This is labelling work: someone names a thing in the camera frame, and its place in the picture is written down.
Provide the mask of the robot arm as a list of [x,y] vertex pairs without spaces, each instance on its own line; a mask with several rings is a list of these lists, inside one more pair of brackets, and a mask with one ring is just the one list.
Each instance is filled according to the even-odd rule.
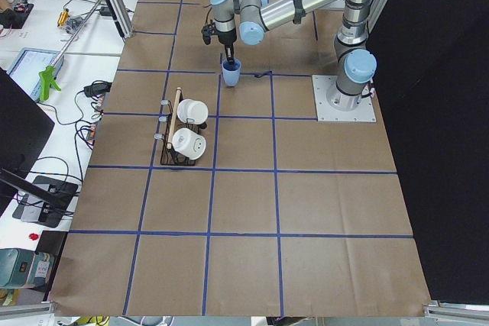
[[[210,44],[211,38],[216,36],[225,48],[227,62],[235,66],[238,62],[234,55],[236,40],[251,46],[259,44],[266,32],[288,22],[300,24],[309,13],[336,1],[338,0],[209,0],[214,18],[207,20],[202,27],[202,39],[205,44]],[[334,91],[351,101],[355,97],[361,97],[362,89],[372,79],[371,76],[360,76],[351,70],[369,36],[368,19],[372,0],[344,1],[342,26],[334,39],[343,76]]]

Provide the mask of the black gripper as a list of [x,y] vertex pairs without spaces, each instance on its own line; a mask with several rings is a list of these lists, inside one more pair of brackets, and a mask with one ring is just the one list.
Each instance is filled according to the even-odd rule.
[[202,39],[205,45],[211,44],[211,37],[217,36],[219,42],[224,45],[224,58],[229,64],[235,64],[234,46],[231,45],[237,40],[236,30],[219,31],[215,22],[205,24],[201,30]]

